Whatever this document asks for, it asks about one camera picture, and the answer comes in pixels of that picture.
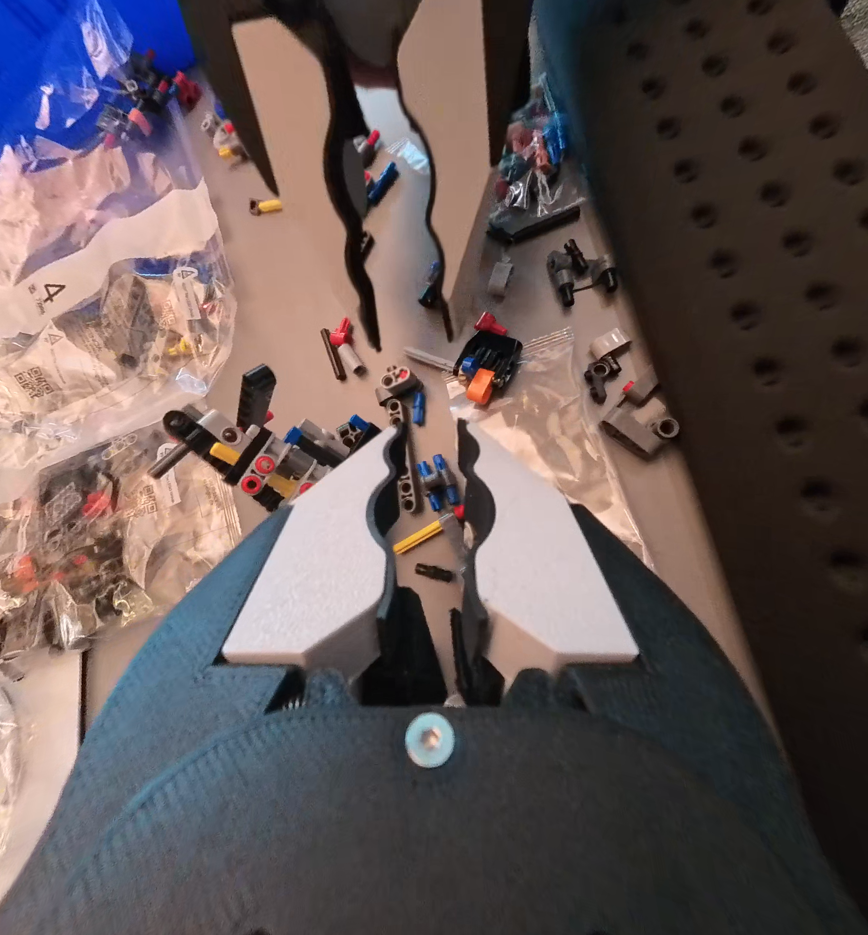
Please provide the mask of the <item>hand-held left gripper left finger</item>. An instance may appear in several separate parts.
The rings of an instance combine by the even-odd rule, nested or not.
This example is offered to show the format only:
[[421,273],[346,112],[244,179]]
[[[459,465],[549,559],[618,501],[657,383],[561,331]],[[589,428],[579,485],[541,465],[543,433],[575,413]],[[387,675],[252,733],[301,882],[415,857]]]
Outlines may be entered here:
[[447,684],[420,597],[386,536],[406,429],[389,427],[275,517],[280,529],[222,646],[239,665],[333,671],[371,705],[440,705]]

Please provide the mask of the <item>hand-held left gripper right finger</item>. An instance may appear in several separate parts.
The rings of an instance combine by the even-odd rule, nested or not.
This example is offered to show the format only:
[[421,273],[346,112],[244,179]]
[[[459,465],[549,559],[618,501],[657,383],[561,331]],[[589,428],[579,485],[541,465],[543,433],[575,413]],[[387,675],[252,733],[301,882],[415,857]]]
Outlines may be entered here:
[[451,613],[463,702],[497,705],[521,672],[634,663],[638,643],[568,497],[480,423],[456,429],[472,537]]

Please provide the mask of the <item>dark grey holed lego beam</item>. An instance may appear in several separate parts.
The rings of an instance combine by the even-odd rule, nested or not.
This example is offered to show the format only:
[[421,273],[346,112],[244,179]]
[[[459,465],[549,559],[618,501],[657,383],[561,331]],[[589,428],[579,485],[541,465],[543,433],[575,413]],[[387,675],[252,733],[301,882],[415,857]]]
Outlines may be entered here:
[[423,505],[416,482],[411,423],[406,414],[405,404],[400,398],[390,398],[385,403],[384,409],[389,420],[389,425],[391,427],[400,427],[403,429],[402,434],[405,443],[404,465],[398,474],[397,492],[402,512],[414,515],[422,510]]

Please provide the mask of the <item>black orange lego assembly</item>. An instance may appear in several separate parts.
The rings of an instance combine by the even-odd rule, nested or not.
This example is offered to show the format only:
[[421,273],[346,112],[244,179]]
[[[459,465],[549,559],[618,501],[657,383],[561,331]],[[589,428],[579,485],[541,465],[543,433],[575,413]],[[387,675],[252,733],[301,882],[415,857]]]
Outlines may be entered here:
[[357,415],[334,431],[304,420],[276,433],[269,427],[275,387],[274,373],[261,365],[243,375],[234,419],[194,405],[168,411],[163,427],[172,447],[159,452],[148,476],[159,481],[194,455],[226,485],[271,513],[308,491],[380,433]]

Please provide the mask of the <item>small lego subassembly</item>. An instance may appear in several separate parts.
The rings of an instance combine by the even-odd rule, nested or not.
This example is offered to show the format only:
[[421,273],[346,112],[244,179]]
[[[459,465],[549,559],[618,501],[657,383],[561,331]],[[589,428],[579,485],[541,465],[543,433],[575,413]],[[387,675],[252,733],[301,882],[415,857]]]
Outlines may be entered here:
[[498,399],[515,377],[522,350],[516,337],[477,330],[456,358],[452,376],[463,385],[469,402],[485,407]]

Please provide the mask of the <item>blue and red lego pins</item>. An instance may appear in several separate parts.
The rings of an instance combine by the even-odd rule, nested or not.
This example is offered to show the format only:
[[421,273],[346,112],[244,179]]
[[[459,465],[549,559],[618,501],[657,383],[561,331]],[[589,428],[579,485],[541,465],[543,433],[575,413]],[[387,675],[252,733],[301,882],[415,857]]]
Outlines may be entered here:
[[394,161],[389,162],[378,176],[372,175],[370,167],[375,162],[380,141],[381,135],[377,129],[371,130],[368,135],[358,137],[354,141],[356,154],[364,170],[369,207],[379,204],[400,176],[400,170]]

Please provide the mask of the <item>grey black lego connectors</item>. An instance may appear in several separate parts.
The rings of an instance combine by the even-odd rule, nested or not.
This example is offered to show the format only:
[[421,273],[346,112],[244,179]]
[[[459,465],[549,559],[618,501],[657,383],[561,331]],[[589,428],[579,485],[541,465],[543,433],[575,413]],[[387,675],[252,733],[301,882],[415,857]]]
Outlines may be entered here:
[[654,406],[661,381],[652,367],[623,379],[620,356],[630,338],[620,328],[610,329],[589,345],[589,363],[583,373],[591,401],[600,407],[598,426],[637,456],[652,460],[681,435],[679,421],[664,403]]

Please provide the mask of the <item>grey round-hole lego connector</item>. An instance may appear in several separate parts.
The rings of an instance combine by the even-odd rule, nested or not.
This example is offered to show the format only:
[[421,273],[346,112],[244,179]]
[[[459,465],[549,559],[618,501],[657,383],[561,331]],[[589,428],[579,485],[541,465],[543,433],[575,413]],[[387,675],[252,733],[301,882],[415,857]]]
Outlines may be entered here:
[[375,388],[380,406],[385,407],[393,399],[401,399],[423,389],[415,371],[404,365],[389,366]]

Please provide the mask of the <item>small clear packet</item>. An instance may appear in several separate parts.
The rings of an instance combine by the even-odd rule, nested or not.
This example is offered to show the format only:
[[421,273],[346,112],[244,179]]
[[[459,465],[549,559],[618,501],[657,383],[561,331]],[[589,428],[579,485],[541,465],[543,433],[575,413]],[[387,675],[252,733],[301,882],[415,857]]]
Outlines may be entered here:
[[386,152],[413,172],[423,176],[430,175],[431,164],[426,150],[411,138],[404,136],[393,141],[387,146]]

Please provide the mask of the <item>empty clear zip bag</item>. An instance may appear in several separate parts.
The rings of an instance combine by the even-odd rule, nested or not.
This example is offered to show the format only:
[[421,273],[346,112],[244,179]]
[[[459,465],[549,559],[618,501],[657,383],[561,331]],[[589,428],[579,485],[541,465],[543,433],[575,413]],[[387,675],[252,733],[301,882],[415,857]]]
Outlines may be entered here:
[[653,568],[615,465],[588,419],[587,393],[576,377],[575,347],[569,326],[527,342],[514,377],[484,407],[466,398],[459,378],[446,376],[451,416],[479,423],[571,502],[588,508]]

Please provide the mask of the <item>blue plastic bin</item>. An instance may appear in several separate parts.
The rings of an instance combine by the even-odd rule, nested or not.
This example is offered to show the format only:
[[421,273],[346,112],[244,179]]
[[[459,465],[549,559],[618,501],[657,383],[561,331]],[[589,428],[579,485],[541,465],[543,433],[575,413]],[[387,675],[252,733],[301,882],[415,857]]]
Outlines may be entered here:
[[[0,1],[0,134],[3,123],[62,62],[86,62],[79,25],[87,2]],[[154,51],[167,74],[186,71],[196,56],[179,2],[96,2],[114,41]]]

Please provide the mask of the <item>crumpled clear plastic bag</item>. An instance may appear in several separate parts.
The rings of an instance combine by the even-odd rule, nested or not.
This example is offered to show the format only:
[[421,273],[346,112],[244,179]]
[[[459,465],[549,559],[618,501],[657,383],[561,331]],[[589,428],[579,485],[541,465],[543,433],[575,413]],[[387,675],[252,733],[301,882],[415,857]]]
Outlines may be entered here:
[[132,186],[165,193],[183,124],[202,90],[165,73],[154,51],[114,41],[96,2],[79,25],[86,62],[45,75],[0,134],[0,217],[63,229]]

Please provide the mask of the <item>clear bag black orange parts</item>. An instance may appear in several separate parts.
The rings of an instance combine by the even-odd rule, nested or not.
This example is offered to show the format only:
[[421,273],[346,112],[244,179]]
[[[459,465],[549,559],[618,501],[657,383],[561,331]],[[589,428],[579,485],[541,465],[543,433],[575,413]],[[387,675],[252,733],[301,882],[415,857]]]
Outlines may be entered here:
[[155,423],[36,473],[0,503],[0,664],[88,649],[171,610],[240,540],[220,476]]

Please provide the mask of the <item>clear bag white strip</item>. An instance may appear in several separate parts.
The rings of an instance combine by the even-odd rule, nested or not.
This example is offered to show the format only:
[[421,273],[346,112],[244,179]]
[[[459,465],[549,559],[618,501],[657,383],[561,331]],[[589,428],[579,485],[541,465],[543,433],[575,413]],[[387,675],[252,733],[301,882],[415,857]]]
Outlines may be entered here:
[[110,216],[0,285],[0,470],[38,466],[203,398],[237,302],[206,181]]

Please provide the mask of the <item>black perforated panel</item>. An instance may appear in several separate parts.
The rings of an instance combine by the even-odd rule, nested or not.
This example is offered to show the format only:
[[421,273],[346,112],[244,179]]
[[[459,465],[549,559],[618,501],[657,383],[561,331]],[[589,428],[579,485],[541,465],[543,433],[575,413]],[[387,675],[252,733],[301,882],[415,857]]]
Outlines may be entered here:
[[868,920],[868,70],[830,2],[535,2],[778,732]]

